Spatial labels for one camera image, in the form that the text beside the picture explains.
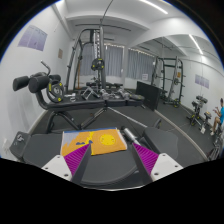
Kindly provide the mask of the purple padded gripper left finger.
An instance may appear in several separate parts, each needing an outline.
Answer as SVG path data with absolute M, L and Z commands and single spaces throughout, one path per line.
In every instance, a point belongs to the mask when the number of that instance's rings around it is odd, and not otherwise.
M 87 144 L 66 156 L 56 155 L 42 169 L 75 184 L 80 184 L 90 157 L 91 145 Z

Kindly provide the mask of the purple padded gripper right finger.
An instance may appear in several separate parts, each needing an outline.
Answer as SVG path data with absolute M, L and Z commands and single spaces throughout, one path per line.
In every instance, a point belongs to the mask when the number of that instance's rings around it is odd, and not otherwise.
M 182 169 L 168 154 L 157 154 L 136 143 L 132 144 L 132 154 L 143 183 L 154 182 Z

